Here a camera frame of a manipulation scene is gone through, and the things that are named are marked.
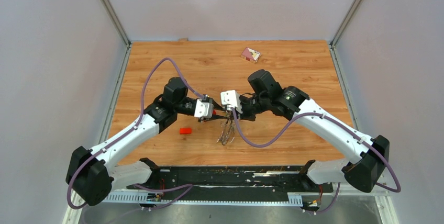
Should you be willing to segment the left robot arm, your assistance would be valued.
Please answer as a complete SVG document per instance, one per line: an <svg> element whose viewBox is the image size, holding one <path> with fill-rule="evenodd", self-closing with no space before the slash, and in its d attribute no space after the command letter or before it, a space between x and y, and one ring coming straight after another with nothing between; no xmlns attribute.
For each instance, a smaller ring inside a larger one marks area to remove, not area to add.
<svg viewBox="0 0 444 224"><path fill-rule="evenodd" d="M110 192L133 184L154 189L160 184L160 174L147 158L131 165L119 162L142 143L159 135L176 122L179 114L201 121L221 119L216 110L225 111L207 95L188 97L189 85L181 77L173 77L163 92L126 128L108 140L89 149L80 146L71 155L66 183L67 198L73 209L101 203Z"/></svg>

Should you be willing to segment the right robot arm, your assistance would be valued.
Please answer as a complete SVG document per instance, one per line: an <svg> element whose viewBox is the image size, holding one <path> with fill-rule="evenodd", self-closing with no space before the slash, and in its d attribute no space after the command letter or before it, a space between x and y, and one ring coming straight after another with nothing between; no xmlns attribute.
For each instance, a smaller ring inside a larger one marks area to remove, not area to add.
<svg viewBox="0 0 444 224"><path fill-rule="evenodd" d="M260 69L248 77L253 89L250 97L240 95L236 106L237 118L254 121L256 115L271 111L288 123L308 128L329 142L343 154L333 161L308 161L301 169L300 187L313 191L325 183L348 183L355 189L369 193L387 168L390 142L378 135L371 137L343 123L314 99L295 86L282 88L269 71Z"/></svg>

